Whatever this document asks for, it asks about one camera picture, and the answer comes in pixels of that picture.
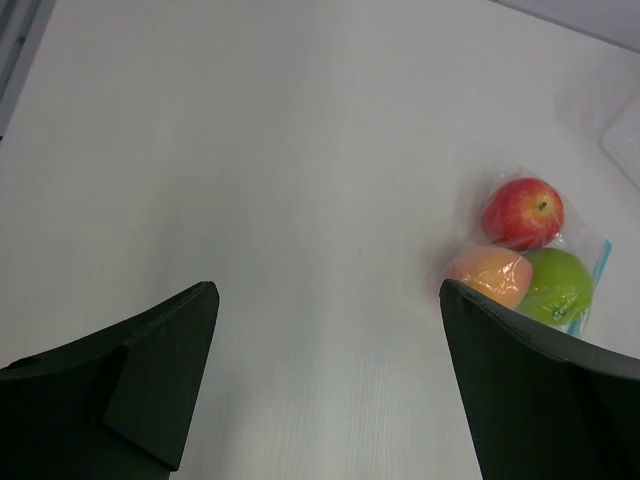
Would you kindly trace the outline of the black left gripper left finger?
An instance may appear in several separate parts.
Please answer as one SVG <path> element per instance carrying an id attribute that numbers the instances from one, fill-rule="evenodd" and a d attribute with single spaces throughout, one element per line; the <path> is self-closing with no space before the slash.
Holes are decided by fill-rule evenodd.
<path id="1" fill-rule="evenodd" d="M 153 308 L 1 370 L 4 479 L 167 479 L 183 457 L 219 293 Z"/>

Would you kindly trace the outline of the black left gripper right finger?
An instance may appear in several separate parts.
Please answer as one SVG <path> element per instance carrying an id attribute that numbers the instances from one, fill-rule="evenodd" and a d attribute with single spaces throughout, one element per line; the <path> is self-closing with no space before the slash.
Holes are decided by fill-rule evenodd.
<path id="1" fill-rule="evenodd" d="M 460 281 L 439 292 L 485 479 L 636 479 L 639 361 L 531 320 Z"/>

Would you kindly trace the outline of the green fake apple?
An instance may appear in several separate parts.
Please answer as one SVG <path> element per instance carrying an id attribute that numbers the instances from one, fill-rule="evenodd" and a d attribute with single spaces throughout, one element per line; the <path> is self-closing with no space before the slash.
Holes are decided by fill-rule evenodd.
<path id="1" fill-rule="evenodd" d="M 575 255 L 555 248 L 527 252 L 532 278 L 517 311 L 540 323 L 560 327 L 583 319 L 590 310 L 594 281 Z"/>

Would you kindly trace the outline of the orange fake peach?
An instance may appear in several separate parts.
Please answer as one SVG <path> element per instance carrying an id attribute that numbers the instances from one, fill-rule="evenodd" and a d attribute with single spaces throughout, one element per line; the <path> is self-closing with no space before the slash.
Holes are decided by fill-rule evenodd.
<path id="1" fill-rule="evenodd" d="M 455 258 L 446 277 L 515 310 L 528 291 L 532 275 L 530 262 L 519 253 L 503 247 L 476 245 Z"/>

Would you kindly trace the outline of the clear zip top bag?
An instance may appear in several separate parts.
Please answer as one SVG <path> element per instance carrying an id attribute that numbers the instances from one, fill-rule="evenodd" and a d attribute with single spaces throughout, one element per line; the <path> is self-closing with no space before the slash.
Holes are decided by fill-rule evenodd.
<path id="1" fill-rule="evenodd" d="M 455 248 L 453 255 L 450 257 L 450 260 L 447 266 L 444 269 L 443 276 L 447 278 L 447 271 L 451 266 L 452 262 L 455 258 L 465 249 L 481 245 L 481 246 L 496 246 L 503 247 L 501 245 L 497 245 L 492 243 L 487 236 L 485 235 L 481 224 L 480 217 L 481 214 L 486 207 L 489 199 L 495 193 L 495 191 L 504 183 L 515 180 L 517 178 L 525 178 L 525 177 L 533 177 L 541 179 L 548 184 L 548 181 L 544 180 L 542 177 L 533 174 L 532 172 L 525 170 L 523 168 L 515 168 L 506 173 L 498 175 L 496 178 L 490 180 L 488 185 L 486 185 L 484 191 L 482 191 L 480 197 L 476 201 L 476 204 L 472 207 L 471 213 L 471 225 L 470 231 L 466 235 L 463 241 L 459 242 Z M 569 325 L 564 325 L 560 327 L 552 327 L 556 330 L 559 330 L 565 334 L 568 334 L 572 337 L 580 338 L 584 334 L 584 330 L 587 326 L 589 315 L 592 310 L 593 300 L 595 297 L 596 289 L 599 285 L 601 276 L 604 272 L 604 269 L 609 260 L 609 256 L 612 251 L 612 245 L 608 239 L 605 237 L 595 233 L 591 230 L 591 228 L 587 225 L 587 223 L 579 216 L 576 210 L 573 208 L 568 199 L 560 192 L 560 190 L 550 184 L 553 188 L 557 190 L 560 194 L 565 208 L 565 217 L 564 217 L 564 226 L 560 232 L 560 234 L 552 240 L 549 244 L 542 248 L 555 248 L 559 250 L 564 250 L 569 252 L 576 257 L 578 257 L 581 262 L 585 265 L 585 267 L 589 270 L 593 281 L 594 281 L 594 294 L 592 298 L 591 307 L 589 313 L 581 320 L 576 320 Z M 524 256 L 527 252 L 538 250 L 542 248 L 530 249 L 525 251 L 513 250 L 520 255 Z"/>

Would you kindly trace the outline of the red fake apple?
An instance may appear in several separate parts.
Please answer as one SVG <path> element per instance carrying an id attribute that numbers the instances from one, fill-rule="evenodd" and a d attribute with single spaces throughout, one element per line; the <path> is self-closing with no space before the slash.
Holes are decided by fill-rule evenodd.
<path id="1" fill-rule="evenodd" d="M 560 194 L 547 182 L 517 178 L 501 185 L 484 208 L 480 224 L 494 244 L 518 251 L 542 248 L 564 226 Z"/>

